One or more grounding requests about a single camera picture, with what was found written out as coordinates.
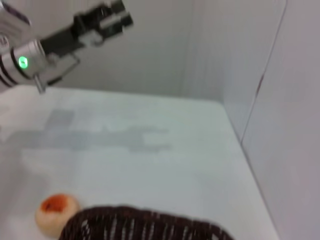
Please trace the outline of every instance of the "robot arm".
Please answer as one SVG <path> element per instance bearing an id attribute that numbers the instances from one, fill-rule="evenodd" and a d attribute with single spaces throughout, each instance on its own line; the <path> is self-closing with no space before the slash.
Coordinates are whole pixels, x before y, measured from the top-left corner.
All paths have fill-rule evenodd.
<path id="1" fill-rule="evenodd" d="M 117 15 L 116 20 L 110 22 L 110 17 Z M 34 81 L 39 93 L 44 93 L 46 86 L 53 85 L 62 77 L 42 81 L 39 74 L 54 65 L 60 58 L 73 55 L 85 47 L 99 47 L 105 40 L 121 34 L 123 30 L 133 24 L 129 13 L 121 0 L 110 5 L 100 4 L 88 12 L 75 15 L 73 24 L 57 31 L 43 39 L 32 39 L 18 47 L 14 45 L 13 30 L 23 31 L 30 27 L 27 17 L 16 11 L 8 4 L 0 1 L 0 20 L 4 19 L 10 25 L 1 42 L 11 44 L 9 49 L 0 57 L 0 92 L 18 84 Z"/>

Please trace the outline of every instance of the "white tabletop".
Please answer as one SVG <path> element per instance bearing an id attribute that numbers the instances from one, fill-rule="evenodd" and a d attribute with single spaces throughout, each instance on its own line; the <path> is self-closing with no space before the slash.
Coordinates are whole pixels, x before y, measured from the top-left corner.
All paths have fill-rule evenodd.
<path id="1" fill-rule="evenodd" d="M 0 239 L 43 240 L 50 194 L 84 207 L 131 205 L 278 240 L 222 105 L 31 86 L 0 95 Z"/>

